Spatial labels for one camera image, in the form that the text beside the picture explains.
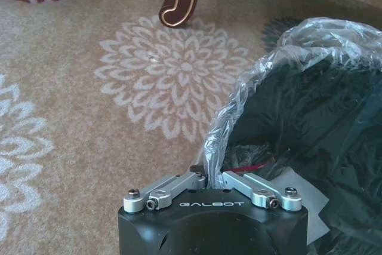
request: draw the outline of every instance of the screw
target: screw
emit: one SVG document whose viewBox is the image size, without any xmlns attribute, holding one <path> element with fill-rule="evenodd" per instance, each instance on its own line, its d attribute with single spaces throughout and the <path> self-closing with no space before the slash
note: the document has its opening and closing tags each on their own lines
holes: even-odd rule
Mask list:
<svg viewBox="0 0 382 255">
<path fill-rule="evenodd" d="M 149 199 L 146 201 L 146 207 L 148 210 L 153 211 L 156 207 L 158 207 L 158 202 L 155 199 Z"/>
<path fill-rule="evenodd" d="M 276 209 L 279 207 L 279 201 L 277 198 L 272 198 L 270 201 L 269 201 L 269 207 L 272 208 L 272 209 Z"/>
<path fill-rule="evenodd" d="M 155 191 L 155 193 L 156 193 L 156 194 L 158 194 L 158 195 L 163 195 L 163 194 L 166 194 L 166 192 L 165 192 L 165 191 Z"/>
<path fill-rule="evenodd" d="M 297 195 L 296 188 L 285 188 L 285 195 L 286 196 L 296 196 Z"/>
<path fill-rule="evenodd" d="M 265 194 L 265 193 L 268 193 L 268 191 L 266 191 L 265 189 L 260 189 L 259 191 L 257 191 L 258 193 L 261 193 L 261 194 Z"/>
<path fill-rule="evenodd" d="M 139 189 L 136 189 L 136 188 L 133 188 L 133 189 L 130 189 L 129 192 L 128 192 L 128 195 L 127 195 L 127 198 L 128 199 L 136 199 L 140 196 L 140 192 L 139 192 Z"/>
</svg>

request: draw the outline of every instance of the beige carpet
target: beige carpet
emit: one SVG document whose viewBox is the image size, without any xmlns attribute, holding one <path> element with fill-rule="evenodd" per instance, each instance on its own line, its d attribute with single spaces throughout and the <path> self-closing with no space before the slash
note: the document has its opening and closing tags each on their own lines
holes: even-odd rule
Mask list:
<svg viewBox="0 0 382 255">
<path fill-rule="evenodd" d="M 128 188 L 187 169 L 283 31 L 382 27 L 380 0 L 199 0 L 171 30 L 162 2 L 0 0 L 0 254 L 118 254 Z"/>
</svg>

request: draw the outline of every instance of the silver metal linkage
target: silver metal linkage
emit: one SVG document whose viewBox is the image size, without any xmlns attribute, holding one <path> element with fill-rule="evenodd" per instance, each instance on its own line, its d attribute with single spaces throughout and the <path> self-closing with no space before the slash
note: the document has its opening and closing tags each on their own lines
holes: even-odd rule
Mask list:
<svg viewBox="0 0 382 255">
<path fill-rule="evenodd" d="M 279 205 L 287 211 L 299 211 L 302 198 L 294 188 L 280 189 L 272 182 L 252 173 L 240 176 L 232 171 L 223 172 L 226 188 L 235 188 L 248 197 L 255 206 L 277 208 Z"/>
<path fill-rule="evenodd" d="M 124 210 L 136 213 L 144 209 L 160 210 L 169 207 L 172 200 L 186 189 L 204 189 L 205 177 L 188 172 L 182 176 L 165 176 L 141 191 L 130 189 L 124 198 Z"/>
</svg>

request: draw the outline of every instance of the black plastic bag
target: black plastic bag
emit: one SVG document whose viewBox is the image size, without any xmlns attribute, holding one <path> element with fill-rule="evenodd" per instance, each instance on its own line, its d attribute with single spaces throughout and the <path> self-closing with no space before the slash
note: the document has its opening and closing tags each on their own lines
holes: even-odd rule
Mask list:
<svg viewBox="0 0 382 255">
<path fill-rule="evenodd" d="M 309 254 L 382 254 L 382 35 L 359 23 L 309 19 L 238 81 L 202 156 L 212 187 L 221 168 L 284 167 L 329 198 L 330 232 Z"/>
</svg>

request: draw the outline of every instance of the clear plastic wrap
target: clear plastic wrap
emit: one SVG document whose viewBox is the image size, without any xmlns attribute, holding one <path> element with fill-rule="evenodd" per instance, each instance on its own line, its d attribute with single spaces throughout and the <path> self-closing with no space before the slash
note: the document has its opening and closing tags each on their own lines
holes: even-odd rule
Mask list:
<svg viewBox="0 0 382 255">
<path fill-rule="evenodd" d="M 309 254 L 382 254 L 382 32 L 360 23 L 307 19 L 238 79 L 199 154 L 209 187 L 223 168 L 274 161 L 330 200 L 330 233 Z"/>
</svg>

